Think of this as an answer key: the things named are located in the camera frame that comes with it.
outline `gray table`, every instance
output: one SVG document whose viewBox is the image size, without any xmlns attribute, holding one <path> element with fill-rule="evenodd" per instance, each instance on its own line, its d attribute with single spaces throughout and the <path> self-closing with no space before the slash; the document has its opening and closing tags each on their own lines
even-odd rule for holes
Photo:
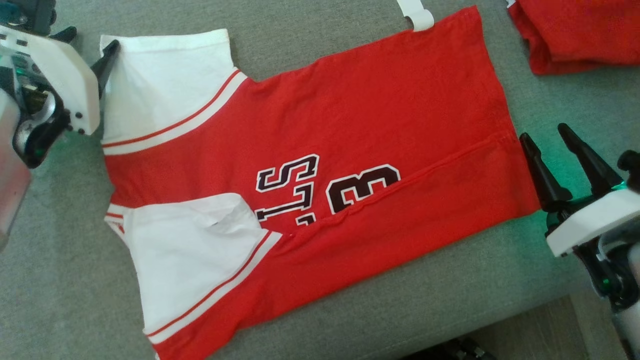
<svg viewBox="0 0 640 360">
<path fill-rule="evenodd" d="M 473 1 L 424 0 L 437 19 Z M 478 1 L 489 54 L 518 132 L 528 131 L 575 193 L 588 185 L 555 132 L 567 122 L 610 163 L 640 146 L 640 69 L 537 78 L 503 0 Z M 233 57 L 264 79 L 407 28 L 394 0 L 59 0 L 56 29 L 169 35 L 228 28 Z M 69 134 L 34 172 L 0 254 L 0 359 L 152 359 L 136 274 L 102 217 L 112 187 L 100 134 Z M 585 286 L 555 259 L 543 214 L 514 220 L 273 322 L 241 331 L 216 359 L 393 359 Z"/>
</svg>

